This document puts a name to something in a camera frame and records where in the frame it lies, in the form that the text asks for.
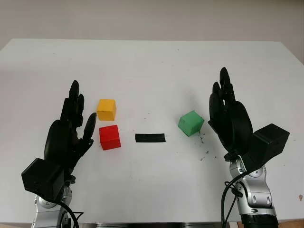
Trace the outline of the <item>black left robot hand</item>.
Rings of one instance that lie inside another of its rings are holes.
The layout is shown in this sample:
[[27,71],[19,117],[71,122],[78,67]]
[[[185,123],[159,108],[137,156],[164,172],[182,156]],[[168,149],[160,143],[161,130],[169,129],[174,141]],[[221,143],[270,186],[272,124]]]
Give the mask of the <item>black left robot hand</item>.
[[69,96],[65,98],[60,118],[55,120],[48,131],[44,159],[54,162],[71,175],[76,164],[90,149],[96,124],[96,113],[92,113],[85,125],[82,138],[77,128],[83,124],[84,96],[79,93],[79,83],[73,81]]

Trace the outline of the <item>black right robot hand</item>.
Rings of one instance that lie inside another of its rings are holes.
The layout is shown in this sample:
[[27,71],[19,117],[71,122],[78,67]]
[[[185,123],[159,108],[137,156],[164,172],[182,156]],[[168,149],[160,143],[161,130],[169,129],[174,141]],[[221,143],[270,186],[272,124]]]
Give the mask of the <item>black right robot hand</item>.
[[235,99],[233,85],[228,71],[223,67],[219,82],[215,82],[209,97],[208,124],[218,135],[228,152],[224,155],[227,162],[247,152],[253,128],[244,105]]

